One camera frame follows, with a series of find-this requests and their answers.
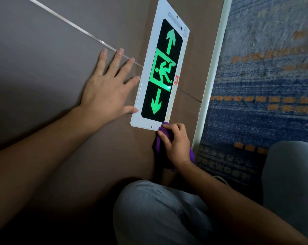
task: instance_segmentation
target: person's left hand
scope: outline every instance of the person's left hand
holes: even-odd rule
[[[107,59],[107,49],[104,49],[99,55],[96,70],[83,92],[79,108],[83,109],[83,113],[88,117],[88,123],[96,130],[124,114],[138,112],[135,107],[124,106],[129,92],[137,85],[140,77],[136,76],[123,84],[135,59],[129,59],[116,74],[122,55],[123,49],[119,49],[107,73],[103,75]]]

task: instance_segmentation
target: red label sticker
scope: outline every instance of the red label sticker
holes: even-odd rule
[[[178,85],[178,80],[179,80],[179,77],[176,75],[176,77],[175,77],[175,79],[174,79],[175,85]]]

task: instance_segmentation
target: purple cloth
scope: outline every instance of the purple cloth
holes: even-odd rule
[[[159,128],[159,131],[163,132],[169,138],[169,140],[172,142],[173,139],[174,139],[173,131],[164,128],[163,127],[164,124],[169,124],[169,123],[163,122],[161,127]],[[171,161],[169,160],[169,158],[166,154],[164,143],[160,139],[160,137],[158,136],[157,133],[156,133],[156,138],[155,138],[154,144],[153,144],[153,150],[154,150],[154,154],[155,154],[156,163],[162,164],[164,168],[174,169],[173,164],[171,163]],[[194,154],[192,149],[190,149],[190,151],[189,151],[189,157],[190,157],[190,160],[194,163],[195,162],[195,154]]]

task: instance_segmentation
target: fingernail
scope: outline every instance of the fingernail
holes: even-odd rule
[[[123,49],[122,49],[122,48],[120,48],[120,49],[118,50],[118,54],[120,54],[120,55],[123,54]]]

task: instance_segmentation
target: white sign frame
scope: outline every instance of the white sign frame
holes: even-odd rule
[[[180,50],[179,60],[177,63],[176,68],[176,74],[174,76],[170,99],[168,103],[168,108],[165,114],[165,122],[169,122],[171,111],[173,107],[174,98],[176,97],[176,90],[178,88],[179,80],[180,80],[180,72],[182,67],[183,58],[186,51],[186,46],[188,42],[188,37],[190,30],[189,28],[184,24],[184,22],[180,19],[178,14],[173,10],[173,8],[170,6],[170,4],[167,2],[167,0],[159,0],[155,19],[152,27],[151,37],[149,39],[145,63],[143,72],[141,74],[140,83],[137,91],[137,97],[135,101],[135,107],[139,110],[139,112],[135,113],[131,117],[131,126],[144,128],[148,130],[154,130],[157,131],[159,127],[161,126],[162,122],[143,118],[141,116],[141,111],[143,110],[143,104],[145,99],[145,94],[149,82],[149,77],[152,69],[152,64],[155,56],[156,46],[157,42],[159,40],[159,35],[161,31],[161,26],[163,20],[166,19],[169,24],[174,28],[174,30],[180,34],[182,37],[182,46]],[[179,79],[177,80],[177,85],[175,85],[175,79],[176,75],[179,76]]]

